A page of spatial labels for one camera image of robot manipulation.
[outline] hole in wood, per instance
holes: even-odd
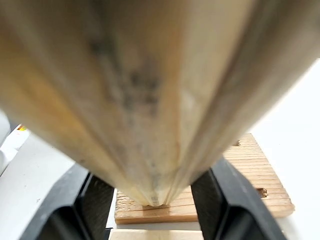
[[[240,140],[236,141],[232,146],[240,146]]]
[[[265,188],[256,188],[258,194],[260,195],[260,198],[266,198],[268,196],[268,191]]]

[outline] light wood piece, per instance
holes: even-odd
[[[203,240],[201,231],[112,229],[109,240]]]
[[[320,52],[320,1],[0,0],[0,107],[169,204]]]
[[[262,198],[262,201],[274,217],[282,218],[292,214],[295,206],[254,137],[247,133],[239,143],[239,146],[231,146],[225,151],[224,157],[255,188],[266,189],[268,196]],[[141,206],[118,192],[114,217],[117,224],[195,222],[198,220],[190,187],[186,188],[169,205],[160,207]]]

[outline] black clamp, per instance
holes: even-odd
[[[204,240],[285,240],[258,192],[222,158],[191,185]],[[52,187],[20,240],[107,240],[114,188],[75,164]]]

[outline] wooden board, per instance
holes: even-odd
[[[247,177],[255,188],[266,189],[268,196],[262,200],[274,217],[286,217],[293,213],[294,205],[252,134],[245,134],[240,139],[239,146],[231,146],[224,152],[224,157]],[[117,224],[198,220],[190,187],[169,205],[159,207],[138,205],[118,191],[114,216]]]
[[[109,240],[203,240],[201,231],[112,229]]]

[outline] fluted wooden stick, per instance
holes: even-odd
[[[310,1],[0,1],[0,106],[142,205],[170,202],[319,53]]]

